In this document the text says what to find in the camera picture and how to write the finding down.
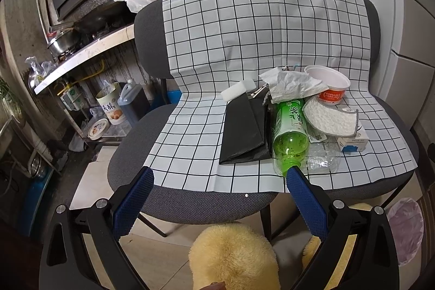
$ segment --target folded black bag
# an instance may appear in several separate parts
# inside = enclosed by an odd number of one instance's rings
[[[243,94],[227,104],[219,163],[247,163],[271,158],[270,115],[264,95]]]

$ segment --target cardboard box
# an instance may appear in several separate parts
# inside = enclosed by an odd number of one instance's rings
[[[358,120],[356,135],[347,138],[337,138],[337,143],[342,152],[363,151],[368,142],[368,136],[361,122]]]

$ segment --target kitchen counter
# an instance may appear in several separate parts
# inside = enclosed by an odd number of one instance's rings
[[[80,64],[86,62],[104,51],[118,46],[123,42],[130,41],[134,39],[134,24],[125,26],[118,29],[108,35],[97,39],[84,48],[77,51],[66,61],[62,62],[55,70],[53,70],[36,88],[35,94],[39,94],[42,90],[47,88],[51,83],[56,81],[58,78],[62,77],[70,70],[79,66]]]

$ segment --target refrigerator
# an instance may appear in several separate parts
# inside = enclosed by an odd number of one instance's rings
[[[435,72],[435,0],[370,1],[379,14],[381,48],[369,90],[411,128]]]

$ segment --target yellow fluffy object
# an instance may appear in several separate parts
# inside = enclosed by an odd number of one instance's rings
[[[271,244],[240,223],[205,229],[189,252],[193,290],[224,281],[227,290],[280,290]]]
[[[365,203],[359,203],[352,205],[350,208],[360,209],[360,210],[371,210],[371,206]],[[341,253],[340,259],[335,267],[332,276],[329,279],[328,284],[325,286],[325,290],[333,289],[338,286],[341,278],[343,277],[344,271],[346,270],[347,263],[352,255],[352,250],[354,248],[356,241],[356,235],[350,235],[347,238],[346,244],[344,246],[343,252]],[[302,254],[302,269],[305,268],[310,263],[314,254],[320,246],[320,239],[317,236],[312,236],[308,241],[307,245],[304,248],[304,252]]]

